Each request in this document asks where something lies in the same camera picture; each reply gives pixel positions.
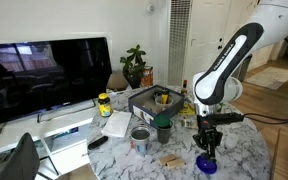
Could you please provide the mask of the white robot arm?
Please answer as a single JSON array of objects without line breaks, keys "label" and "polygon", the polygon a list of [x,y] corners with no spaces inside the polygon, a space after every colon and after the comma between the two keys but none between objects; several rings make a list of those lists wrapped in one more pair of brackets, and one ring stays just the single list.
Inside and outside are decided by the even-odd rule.
[{"label": "white robot arm", "polygon": [[242,94],[241,82],[233,76],[238,66],[255,50],[275,44],[288,36],[288,0],[260,0],[246,23],[231,37],[210,68],[193,76],[193,98],[198,133],[193,136],[202,156],[214,162],[220,145],[221,124],[241,122],[237,113],[218,114],[219,103]]}]

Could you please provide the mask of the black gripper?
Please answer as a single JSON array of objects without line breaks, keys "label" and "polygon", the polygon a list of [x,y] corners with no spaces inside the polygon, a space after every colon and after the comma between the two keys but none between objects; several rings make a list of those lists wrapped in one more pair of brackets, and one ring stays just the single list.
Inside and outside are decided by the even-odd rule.
[{"label": "black gripper", "polygon": [[198,133],[193,136],[197,146],[201,149],[200,156],[210,162],[216,162],[215,147],[220,145],[222,132],[216,127],[236,122],[242,122],[244,116],[238,113],[210,114],[197,116]]}]

